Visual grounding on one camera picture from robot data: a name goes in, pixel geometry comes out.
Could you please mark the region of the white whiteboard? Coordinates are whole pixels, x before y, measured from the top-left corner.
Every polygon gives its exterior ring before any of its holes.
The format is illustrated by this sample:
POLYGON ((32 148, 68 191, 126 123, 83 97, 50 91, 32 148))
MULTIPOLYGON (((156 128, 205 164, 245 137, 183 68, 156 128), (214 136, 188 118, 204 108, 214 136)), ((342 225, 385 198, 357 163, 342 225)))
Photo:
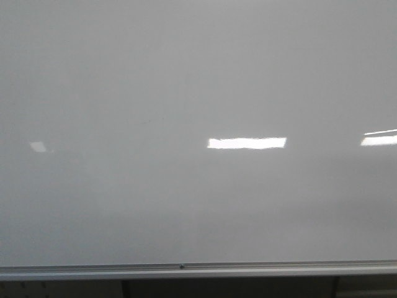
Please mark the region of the white whiteboard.
POLYGON ((396 258, 395 1, 2 1, 1 265, 396 258))

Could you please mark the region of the aluminium whiteboard tray rail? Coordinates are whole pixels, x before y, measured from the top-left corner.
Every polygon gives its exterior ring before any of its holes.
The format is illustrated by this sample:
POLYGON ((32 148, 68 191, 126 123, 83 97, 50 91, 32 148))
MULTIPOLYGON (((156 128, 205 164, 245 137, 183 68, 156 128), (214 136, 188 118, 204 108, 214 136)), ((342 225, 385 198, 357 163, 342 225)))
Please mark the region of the aluminium whiteboard tray rail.
POLYGON ((250 278, 396 274, 395 260, 2 266, 1 281, 250 278))

